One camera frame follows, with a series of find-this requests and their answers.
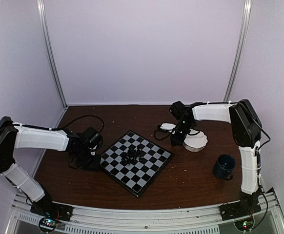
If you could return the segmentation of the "black grey chessboard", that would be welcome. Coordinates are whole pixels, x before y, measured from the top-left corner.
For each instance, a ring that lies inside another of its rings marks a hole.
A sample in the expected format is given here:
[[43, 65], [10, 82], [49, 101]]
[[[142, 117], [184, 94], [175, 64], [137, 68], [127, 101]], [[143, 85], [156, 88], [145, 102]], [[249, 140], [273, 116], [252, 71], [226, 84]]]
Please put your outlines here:
[[[140, 149], [142, 161], [122, 163], [128, 149]], [[172, 152], [130, 130], [102, 153], [100, 169], [133, 196], [141, 197], [173, 157]]]

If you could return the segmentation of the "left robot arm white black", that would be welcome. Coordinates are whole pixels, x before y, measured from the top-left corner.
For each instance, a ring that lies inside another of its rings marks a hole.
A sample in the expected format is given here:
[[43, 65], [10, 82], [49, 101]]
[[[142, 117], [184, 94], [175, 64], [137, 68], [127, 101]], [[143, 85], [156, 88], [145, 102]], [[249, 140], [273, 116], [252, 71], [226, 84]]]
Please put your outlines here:
[[0, 119], [0, 175], [22, 191], [45, 216], [56, 212], [47, 190], [34, 180], [14, 158], [20, 148], [47, 149], [66, 152], [77, 169], [96, 170], [100, 156], [96, 151], [102, 146], [101, 133], [93, 127], [82, 133], [67, 128], [44, 128], [14, 122], [10, 117]]

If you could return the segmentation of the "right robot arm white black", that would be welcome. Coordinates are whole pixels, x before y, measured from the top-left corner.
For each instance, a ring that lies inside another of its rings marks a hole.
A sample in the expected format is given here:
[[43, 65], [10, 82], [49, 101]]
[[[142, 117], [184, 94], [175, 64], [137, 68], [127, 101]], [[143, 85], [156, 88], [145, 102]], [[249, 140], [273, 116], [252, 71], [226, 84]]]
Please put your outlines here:
[[171, 145], [183, 146], [191, 152], [202, 150], [208, 142], [205, 133], [195, 130], [197, 121], [230, 123], [242, 163], [240, 201], [236, 204], [236, 211], [240, 215], [248, 214], [257, 204], [260, 194], [261, 134], [264, 133], [250, 101], [195, 102], [190, 105], [177, 101], [170, 106], [169, 111], [178, 121], [177, 124], [163, 123], [160, 128], [170, 133]]

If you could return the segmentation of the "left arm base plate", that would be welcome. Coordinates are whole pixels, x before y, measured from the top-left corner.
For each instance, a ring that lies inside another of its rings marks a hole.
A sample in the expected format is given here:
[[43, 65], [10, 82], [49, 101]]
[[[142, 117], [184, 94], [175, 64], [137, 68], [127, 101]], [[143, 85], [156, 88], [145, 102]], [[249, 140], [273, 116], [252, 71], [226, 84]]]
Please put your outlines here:
[[34, 203], [30, 208], [30, 212], [45, 217], [51, 217], [60, 221], [70, 221], [73, 209], [74, 208], [69, 205], [52, 203], [51, 208], [46, 210], [45, 208], [41, 208], [36, 203]]

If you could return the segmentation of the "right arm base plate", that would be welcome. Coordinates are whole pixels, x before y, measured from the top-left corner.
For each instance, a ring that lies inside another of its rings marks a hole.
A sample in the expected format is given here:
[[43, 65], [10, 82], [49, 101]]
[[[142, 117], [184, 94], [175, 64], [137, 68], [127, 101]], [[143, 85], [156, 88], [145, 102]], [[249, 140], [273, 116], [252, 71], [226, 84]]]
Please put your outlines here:
[[244, 216], [250, 216], [254, 213], [260, 212], [261, 206], [255, 204], [251, 207], [244, 207], [240, 201], [233, 203], [224, 203], [219, 207], [222, 220], [237, 219]]

